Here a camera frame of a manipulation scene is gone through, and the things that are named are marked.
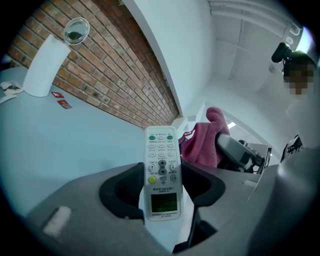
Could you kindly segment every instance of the pink towel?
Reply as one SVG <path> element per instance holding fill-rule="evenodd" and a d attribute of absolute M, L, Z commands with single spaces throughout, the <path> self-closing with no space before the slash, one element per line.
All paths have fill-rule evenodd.
<path fill-rule="evenodd" d="M 215 139 L 218 133 L 230 135 L 228 125 L 222 111 L 217 107 L 209 107 L 206 110 L 208 122 L 198 122 L 190 132 L 185 132 L 179 139 L 179 143 L 184 137 L 191 139 L 183 144 L 182 159 L 186 162 L 201 164 L 210 167 L 217 167 L 223 153 L 216 149 Z"/>

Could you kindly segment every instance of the remote control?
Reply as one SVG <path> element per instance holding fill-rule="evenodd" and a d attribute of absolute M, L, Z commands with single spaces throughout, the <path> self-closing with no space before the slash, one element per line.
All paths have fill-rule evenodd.
<path fill-rule="evenodd" d="M 150 221 L 170 221 L 183 216 L 181 161 L 176 128 L 145 129 L 144 204 Z"/>

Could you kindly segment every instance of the small red object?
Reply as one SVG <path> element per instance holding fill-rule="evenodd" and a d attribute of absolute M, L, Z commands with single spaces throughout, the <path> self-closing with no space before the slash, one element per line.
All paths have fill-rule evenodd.
<path fill-rule="evenodd" d="M 64 107 L 65 109 L 71 109 L 72 106 L 69 105 L 69 103 L 65 100 L 65 99 L 62 99 L 62 100 L 58 100 L 58 103 Z"/>
<path fill-rule="evenodd" d="M 51 93 L 52 93 L 53 96 L 56 97 L 56 98 L 64 98 L 64 96 L 63 96 L 60 92 L 52 91 Z"/>

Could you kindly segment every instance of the paper towel roll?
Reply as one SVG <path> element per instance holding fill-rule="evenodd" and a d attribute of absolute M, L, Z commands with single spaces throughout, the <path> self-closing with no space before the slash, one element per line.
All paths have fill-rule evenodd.
<path fill-rule="evenodd" d="M 26 93 L 45 97 L 70 52 L 69 47 L 50 34 L 36 53 L 23 82 Z"/>

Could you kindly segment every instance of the remote control display screen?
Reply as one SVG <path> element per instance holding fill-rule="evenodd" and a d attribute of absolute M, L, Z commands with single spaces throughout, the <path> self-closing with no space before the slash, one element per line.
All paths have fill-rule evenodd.
<path fill-rule="evenodd" d="M 152 194 L 151 208 L 153 213 L 171 212 L 177 210 L 177 194 Z"/>

